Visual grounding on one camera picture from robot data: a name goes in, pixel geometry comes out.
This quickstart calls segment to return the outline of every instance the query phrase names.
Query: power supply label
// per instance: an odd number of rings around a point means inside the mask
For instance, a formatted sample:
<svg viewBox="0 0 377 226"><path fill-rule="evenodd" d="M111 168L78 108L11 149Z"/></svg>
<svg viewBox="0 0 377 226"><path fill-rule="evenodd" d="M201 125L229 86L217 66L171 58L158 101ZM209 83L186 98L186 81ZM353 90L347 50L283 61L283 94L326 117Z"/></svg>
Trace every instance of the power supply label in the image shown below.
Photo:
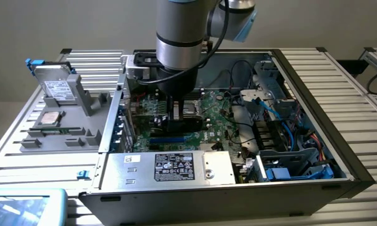
<svg viewBox="0 0 377 226"><path fill-rule="evenodd" d="M155 154L155 181L194 180L193 153Z"/></svg>
<svg viewBox="0 0 377 226"><path fill-rule="evenodd" d="M74 95L70 91L66 81L45 81L45 86L49 89L51 97L58 100L74 100Z"/></svg>

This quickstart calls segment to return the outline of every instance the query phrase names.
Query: blue ram slot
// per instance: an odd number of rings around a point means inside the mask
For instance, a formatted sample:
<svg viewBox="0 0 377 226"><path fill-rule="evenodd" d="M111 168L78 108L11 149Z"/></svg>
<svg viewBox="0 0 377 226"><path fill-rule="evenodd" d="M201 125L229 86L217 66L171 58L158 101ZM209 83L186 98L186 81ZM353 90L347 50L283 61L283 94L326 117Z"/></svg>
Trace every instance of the blue ram slot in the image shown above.
<svg viewBox="0 0 377 226"><path fill-rule="evenodd" d="M150 144L162 144L162 143L183 143L186 139L183 137L171 137L171 138L151 138L149 140Z"/></svg>

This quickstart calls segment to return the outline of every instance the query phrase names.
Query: green circuit board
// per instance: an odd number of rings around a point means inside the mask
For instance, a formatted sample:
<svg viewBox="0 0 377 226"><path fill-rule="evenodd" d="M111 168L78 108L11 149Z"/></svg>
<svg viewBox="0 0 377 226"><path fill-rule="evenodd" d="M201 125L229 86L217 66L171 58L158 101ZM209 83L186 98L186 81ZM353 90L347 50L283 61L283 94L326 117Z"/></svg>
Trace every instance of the green circuit board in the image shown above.
<svg viewBox="0 0 377 226"><path fill-rule="evenodd" d="M225 135L225 132L227 132L230 137L235 131L235 125L234 123L227 122L221 115L219 110L222 109L225 98L222 100L217 100L217 95L222 96L223 93L210 91L201 97L199 100L197 100L202 118L209 119L209 121L203 122L202 126L206 130L201 130L194 133L185 133L183 143L159 143L150 145L150 132L153 132L154 129L149 126L149 120L154 115L166 114L166 102L155 100L151 95L146 95L138 101L131 102L133 126L137 138L133 145L133 152L209 150L209 147L219 142L222 149L229 151L230 158L237 158L241 146L229 142L229 138L226 138ZM223 109L227 110L229 107L230 102L226 101Z"/></svg>

